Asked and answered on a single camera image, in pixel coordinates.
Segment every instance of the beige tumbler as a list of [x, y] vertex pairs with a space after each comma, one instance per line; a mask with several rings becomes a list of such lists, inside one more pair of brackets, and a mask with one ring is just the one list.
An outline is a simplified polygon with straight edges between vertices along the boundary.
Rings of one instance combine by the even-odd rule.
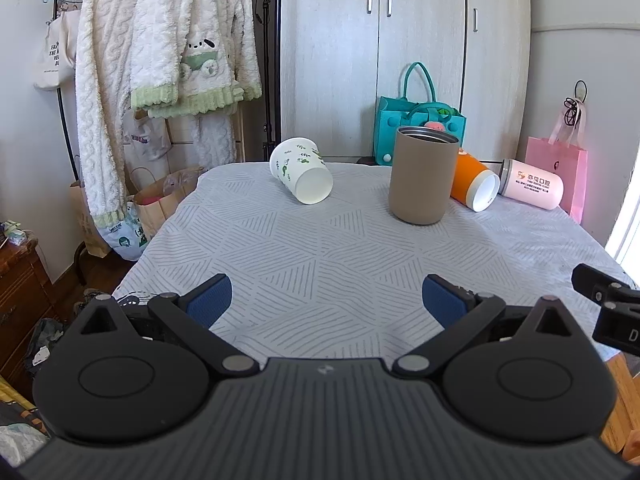
[[439, 222], [447, 210], [460, 141], [423, 126], [398, 128], [389, 208], [411, 224]]

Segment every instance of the cabinet handle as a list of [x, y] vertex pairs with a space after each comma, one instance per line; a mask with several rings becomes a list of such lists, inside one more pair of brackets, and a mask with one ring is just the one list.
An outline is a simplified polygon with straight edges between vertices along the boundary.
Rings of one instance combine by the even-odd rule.
[[2, 314], [2, 316], [0, 316], [0, 326], [9, 321], [9, 318], [11, 317], [11, 314], [14, 313], [16, 307], [17, 305], [12, 306], [9, 312], [5, 312], [4, 314]]

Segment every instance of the orange paper cup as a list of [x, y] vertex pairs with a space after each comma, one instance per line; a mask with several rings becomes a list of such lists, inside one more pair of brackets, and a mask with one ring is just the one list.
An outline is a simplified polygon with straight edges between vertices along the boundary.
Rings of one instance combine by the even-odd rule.
[[495, 200], [499, 188], [500, 178], [493, 171], [464, 150], [458, 151], [453, 198], [473, 211], [484, 211]]

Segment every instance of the wardrobe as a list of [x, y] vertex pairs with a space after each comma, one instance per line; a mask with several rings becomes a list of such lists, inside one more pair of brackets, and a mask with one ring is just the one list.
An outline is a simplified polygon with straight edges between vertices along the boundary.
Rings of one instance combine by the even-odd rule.
[[[420, 60], [467, 117], [463, 147], [515, 156], [529, 39], [530, 0], [282, 0], [282, 139], [308, 137], [329, 160], [372, 155], [378, 98], [399, 96]], [[427, 88], [414, 72], [408, 99]]]

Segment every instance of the brown wooden nightstand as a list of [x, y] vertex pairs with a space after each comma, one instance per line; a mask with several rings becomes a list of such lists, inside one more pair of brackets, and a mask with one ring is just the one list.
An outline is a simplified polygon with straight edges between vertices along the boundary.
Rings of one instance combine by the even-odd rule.
[[31, 379], [22, 359], [36, 323], [43, 317], [59, 319], [37, 245], [30, 235], [20, 247], [6, 243], [0, 250], [0, 376], [31, 401]]

